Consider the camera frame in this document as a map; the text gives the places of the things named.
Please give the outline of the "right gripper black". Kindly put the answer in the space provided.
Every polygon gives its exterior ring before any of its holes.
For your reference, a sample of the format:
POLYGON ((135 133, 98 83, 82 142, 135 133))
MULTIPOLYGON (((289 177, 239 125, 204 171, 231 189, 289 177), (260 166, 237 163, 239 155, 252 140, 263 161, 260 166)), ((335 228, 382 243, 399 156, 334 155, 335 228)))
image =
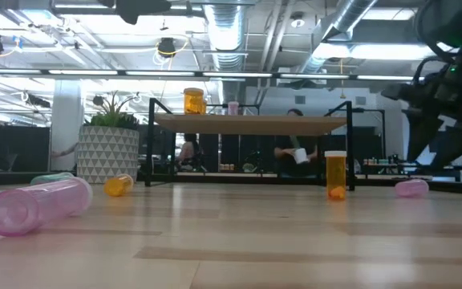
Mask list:
POLYGON ((433 169, 442 169, 462 156, 462 128, 440 131, 442 120, 437 117, 462 123, 462 47, 450 62, 437 55, 423 59, 409 83, 390 84, 381 96, 409 104, 411 110, 403 111, 409 123, 408 161, 416 161, 431 142, 437 148, 433 169))

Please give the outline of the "small orange medicine bottle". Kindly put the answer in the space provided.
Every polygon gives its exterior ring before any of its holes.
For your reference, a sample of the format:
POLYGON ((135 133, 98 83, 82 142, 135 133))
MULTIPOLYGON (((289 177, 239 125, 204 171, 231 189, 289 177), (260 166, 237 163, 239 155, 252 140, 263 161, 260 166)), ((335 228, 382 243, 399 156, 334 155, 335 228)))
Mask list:
POLYGON ((342 201, 347 194, 346 151, 325 151, 326 193, 330 200, 342 201))
POLYGON ((126 174, 120 174, 115 177, 109 178, 103 187, 106 195, 110 197, 122 197, 123 195, 132 191, 134 186, 134 179, 126 174))

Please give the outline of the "green medicine bottle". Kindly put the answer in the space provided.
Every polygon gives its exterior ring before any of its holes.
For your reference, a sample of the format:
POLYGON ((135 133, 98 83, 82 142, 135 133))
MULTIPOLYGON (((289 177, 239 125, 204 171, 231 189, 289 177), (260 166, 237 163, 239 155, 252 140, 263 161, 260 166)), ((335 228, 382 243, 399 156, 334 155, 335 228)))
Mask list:
POLYGON ((63 181, 63 180, 66 180, 72 177, 74 177, 74 175, 69 172, 47 174, 47 175, 34 177, 31 180, 30 185, 40 185, 40 184, 50 183, 50 182, 55 182, 55 181, 63 181))

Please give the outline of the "wooden shelf black legs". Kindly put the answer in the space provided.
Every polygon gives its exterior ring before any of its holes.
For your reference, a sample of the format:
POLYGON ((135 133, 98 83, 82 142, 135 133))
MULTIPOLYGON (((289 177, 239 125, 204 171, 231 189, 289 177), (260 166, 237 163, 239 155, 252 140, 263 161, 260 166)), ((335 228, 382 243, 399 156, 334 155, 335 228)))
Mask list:
POLYGON ((154 143, 154 124, 172 133, 188 132, 221 135, 267 135, 267 136, 321 136, 343 125, 346 126, 347 152, 349 165, 347 184, 350 190, 357 186, 383 186, 388 180, 358 179, 355 176, 353 137, 353 108, 347 100, 331 109, 324 116, 227 116, 227 115, 176 115, 159 100, 151 99, 148 105, 148 140, 144 184, 150 187, 154 182, 152 146, 154 143))

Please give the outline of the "long LED light bar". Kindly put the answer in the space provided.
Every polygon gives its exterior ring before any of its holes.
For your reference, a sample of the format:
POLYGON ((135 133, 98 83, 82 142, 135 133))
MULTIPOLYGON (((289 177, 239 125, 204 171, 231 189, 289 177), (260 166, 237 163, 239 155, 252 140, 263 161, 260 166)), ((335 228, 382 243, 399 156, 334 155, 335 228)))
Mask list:
POLYGON ((359 80, 359 81, 395 81, 409 82, 413 76, 397 75, 339 75, 339 74, 298 74, 268 72, 231 72, 231 71, 129 71, 129 70, 83 70, 83 69, 17 69, 0 68, 0 75, 18 77, 60 77, 72 76, 80 79, 101 78, 161 78, 161 79, 293 79, 293 80, 359 80))

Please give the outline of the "succulent in patterned pot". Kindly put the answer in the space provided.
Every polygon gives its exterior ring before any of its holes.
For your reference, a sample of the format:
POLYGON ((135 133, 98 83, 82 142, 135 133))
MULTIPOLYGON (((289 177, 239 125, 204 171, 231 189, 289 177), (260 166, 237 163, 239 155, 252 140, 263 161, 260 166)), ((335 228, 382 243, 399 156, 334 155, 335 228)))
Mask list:
POLYGON ((120 174, 135 177, 140 144, 139 121, 125 112, 133 98, 122 100, 117 91, 94 96, 100 108, 79 132, 76 174, 90 184, 103 184, 120 174))

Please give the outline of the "person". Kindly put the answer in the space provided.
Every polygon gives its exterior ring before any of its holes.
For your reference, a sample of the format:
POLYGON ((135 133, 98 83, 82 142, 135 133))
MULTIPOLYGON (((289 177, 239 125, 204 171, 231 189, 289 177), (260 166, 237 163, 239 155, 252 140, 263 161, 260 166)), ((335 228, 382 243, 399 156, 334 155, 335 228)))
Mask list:
POLYGON ((180 154, 176 157, 178 172, 203 172, 203 154, 196 134, 185 133, 180 154))
POLYGON ((318 146, 315 136, 276 136, 274 157, 280 177, 316 178, 318 174, 318 146), (307 162, 298 164, 295 151, 305 149, 307 162))

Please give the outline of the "silver ventilation duct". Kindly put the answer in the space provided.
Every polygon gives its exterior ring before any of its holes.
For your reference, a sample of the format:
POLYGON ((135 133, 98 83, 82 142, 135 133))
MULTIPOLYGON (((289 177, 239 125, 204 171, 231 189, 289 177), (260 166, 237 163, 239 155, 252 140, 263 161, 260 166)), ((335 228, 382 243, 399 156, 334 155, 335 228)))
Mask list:
POLYGON ((298 73, 316 74, 330 58, 325 42, 340 34, 351 36, 352 31, 378 0, 339 0, 336 11, 318 20, 311 35, 313 51, 298 69, 298 73))
POLYGON ((245 56, 240 54, 245 48, 244 6, 205 5, 203 11, 208 23, 208 36, 216 71, 243 72, 245 56))

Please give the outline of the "black aluminium rig frame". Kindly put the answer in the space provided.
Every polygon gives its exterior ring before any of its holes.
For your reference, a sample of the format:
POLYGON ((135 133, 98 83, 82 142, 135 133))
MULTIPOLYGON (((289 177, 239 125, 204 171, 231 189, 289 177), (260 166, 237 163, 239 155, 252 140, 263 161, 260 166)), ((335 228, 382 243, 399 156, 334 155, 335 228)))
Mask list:
MULTIPOLYGON (((24 172, 0 172, 0 185, 23 185, 28 184, 37 173, 24 172)), ((353 181, 355 190, 358 187, 394 187, 402 179, 356 179, 353 181)), ((210 184, 247 184, 247 185, 320 185, 325 186, 326 182, 317 178, 297 179, 280 177, 239 177, 237 173, 231 176, 217 174, 216 176, 206 175, 153 175, 150 181, 141 181, 146 186, 163 185, 167 183, 210 183, 210 184)), ((462 182, 428 181, 430 190, 446 193, 462 194, 462 182)))

